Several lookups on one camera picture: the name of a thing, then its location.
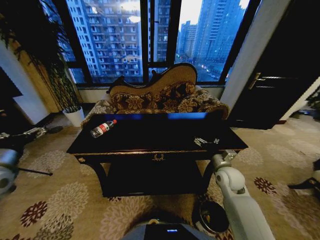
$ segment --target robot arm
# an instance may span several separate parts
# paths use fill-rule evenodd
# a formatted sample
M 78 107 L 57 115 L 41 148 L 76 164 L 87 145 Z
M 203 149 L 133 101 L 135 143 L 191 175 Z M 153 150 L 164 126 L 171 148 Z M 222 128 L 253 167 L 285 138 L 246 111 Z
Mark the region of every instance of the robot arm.
M 215 180 L 223 194 L 223 205 L 236 240 L 274 240 L 258 203 L 250 196 L 242 173 L 231 167 L 236 155 L 230 151 L 213 156 Z

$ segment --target white flower pot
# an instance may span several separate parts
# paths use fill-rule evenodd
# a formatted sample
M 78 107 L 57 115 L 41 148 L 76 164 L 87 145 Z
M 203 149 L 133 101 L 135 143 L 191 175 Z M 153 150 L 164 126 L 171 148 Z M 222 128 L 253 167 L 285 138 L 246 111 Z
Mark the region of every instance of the white flower pot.
M 84 111 L 82 107 L 78 111 L 66 113 L 65 110 L 62 111 L 64 115 L 70 120 L 73 126 L 80 127 L 81 122 L 85 119 Z

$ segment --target wooden table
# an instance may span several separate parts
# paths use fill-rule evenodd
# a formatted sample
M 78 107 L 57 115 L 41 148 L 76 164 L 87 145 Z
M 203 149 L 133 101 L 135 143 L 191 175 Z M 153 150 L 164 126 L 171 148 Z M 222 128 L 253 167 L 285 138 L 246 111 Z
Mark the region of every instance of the wooden table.
M 117 124 L 110 131 L 98 138 L 90 135 L 113 119 Z M 217 139 L 215 152 L 248 147 L 210 113 L 97 114 L 67 152 L 93 168 L 104 197 L 202 194 L 214 169 L 210 163 L 201 175 L 195 160 L 211 159 L 213 150 L 208 153 L 195 144 L 195 137 Z M 101 163 L 111 163 L 107 173 Z

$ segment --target wall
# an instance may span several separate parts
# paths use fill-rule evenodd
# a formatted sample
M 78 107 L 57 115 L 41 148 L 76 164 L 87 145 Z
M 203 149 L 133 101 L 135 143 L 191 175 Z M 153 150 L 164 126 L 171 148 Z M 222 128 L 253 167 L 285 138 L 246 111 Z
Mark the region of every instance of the wall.
M 252 74 L 290 0 L 263 0 L 234 62 L 221 102 L 232 109 Z
M 32 124 L 38 123 L 49 114 L 44 102 L 17 57 L 3 41 L 0 41 L 0 56 L 0 66 L 23 94 L 13 99 Z
M 206 87 L 205 88 L 212 96 L 217 97 L 220 99 L 224 87 Z M 106 98 L 107 89 L 101 88 L 101 89 L 79 89 L 79 93 L 83 99 L 84 103 L 96 103 L 97 101 Z
M 300 110 L 307 104 L 306 99 L 320 86 L 320 77 L 318 77 L 314 83 L 301 95 L 301 97 L 290 107 L 290 109 L 283 115 L 280 120 L 287 120 L 291 114 Z

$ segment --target plastic bottle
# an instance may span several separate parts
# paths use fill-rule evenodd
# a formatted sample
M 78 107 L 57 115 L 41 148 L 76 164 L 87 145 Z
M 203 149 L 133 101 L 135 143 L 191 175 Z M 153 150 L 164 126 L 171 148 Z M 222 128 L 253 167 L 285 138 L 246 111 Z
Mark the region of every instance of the plastic bottle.
M 101 125 L 97 126 L 96 128 L 92 129 L 90 133 L 92 137 L 96 139 L 97 137 L 100 137 L 105 132 L 109 131 L 116 123 L 117 123 L 116 119 L 113 119 L 112 121 L 104 122 Z

